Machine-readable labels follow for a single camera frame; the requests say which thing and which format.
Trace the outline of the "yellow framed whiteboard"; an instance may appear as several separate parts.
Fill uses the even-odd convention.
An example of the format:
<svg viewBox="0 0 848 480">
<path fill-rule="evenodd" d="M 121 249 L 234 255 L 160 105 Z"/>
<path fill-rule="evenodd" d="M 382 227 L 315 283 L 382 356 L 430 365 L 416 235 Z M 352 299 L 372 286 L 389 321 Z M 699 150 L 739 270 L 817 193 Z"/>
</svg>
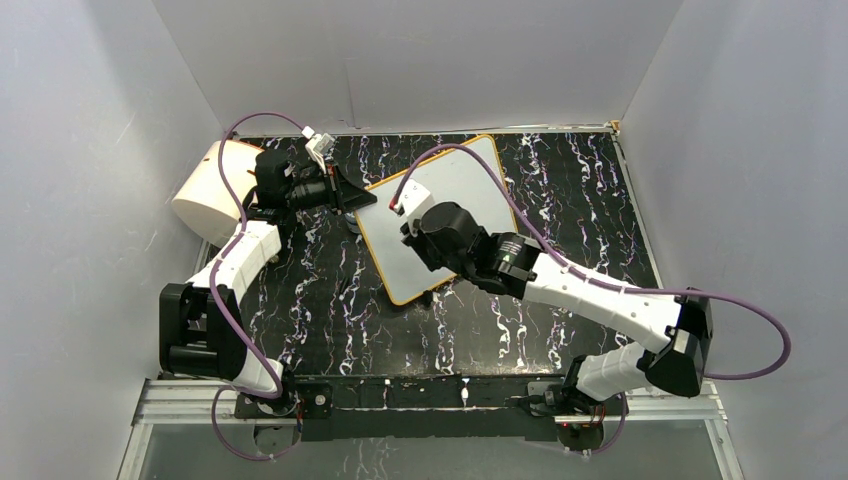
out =
<svg viewBox="0 0 848 480">
<path fill-rule="evenodd" d="M 436 222 L 474 222 L 475 243 L 492 234 L 514 233 L 518 224 L 502 193 L 506 186 L 496 143 L 480 135 L 423 160 L 414 170 L 402 170 L 369 187 L 377 197 L 373 205 L 355 212 L 361 235 L 377 268 L 389 301 L 404 306 L 455 274 L 446 268 L 430 271 L 418 255 L 402 242 L 403 220 L 390 209 L 408 180 L 426 187 L 435 205 L 425 213 L 420 227 Z"/>
</svg>

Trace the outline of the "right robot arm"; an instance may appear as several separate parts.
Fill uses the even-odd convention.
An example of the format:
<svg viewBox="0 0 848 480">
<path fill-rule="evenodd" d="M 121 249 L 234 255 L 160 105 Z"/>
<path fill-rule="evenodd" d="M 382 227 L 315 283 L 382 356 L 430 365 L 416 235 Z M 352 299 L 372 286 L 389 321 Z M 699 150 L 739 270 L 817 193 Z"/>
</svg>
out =
<svg viewBox="0 0 848 480">
<path fill-rule="evenodd" d="M 428 269 L 446 268 L 490 294 L 563 308 L 630 338 L 607 353 L 576 357 L 561 386 L 530 393 L 518 406 L 539 416 L 587 414 L 632 389 L 700 394 L 712 339 L 707 299 L 644 293 L 578 265 L 559 264 L 537 240 L 489 233 L 454 202 L 419 207 L 402 218 L 403 244 Z"/>
</svg>

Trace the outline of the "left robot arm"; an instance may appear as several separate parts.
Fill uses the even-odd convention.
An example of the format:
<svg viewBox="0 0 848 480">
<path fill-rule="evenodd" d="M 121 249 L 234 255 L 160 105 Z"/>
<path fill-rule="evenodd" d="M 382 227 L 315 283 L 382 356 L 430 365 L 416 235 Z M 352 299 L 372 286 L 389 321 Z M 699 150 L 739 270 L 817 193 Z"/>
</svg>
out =
<svg viewBox="0 0 848 480">
<path fill-rule="evenodd" d="M 254 397 L 275 416 L 294 411 L 297 387 L 285 364 L 248 337 L 241 304 L 260 271 L 285 251 L 299 213 L 325 207 L 352 213 L 377 198 L 334 164 L 320 167 L 280 150 L 215 142 L 179 190 L 172 208 L 218 253 L 159 296 L 163 371 L 215 378 Z"/>
</svg>

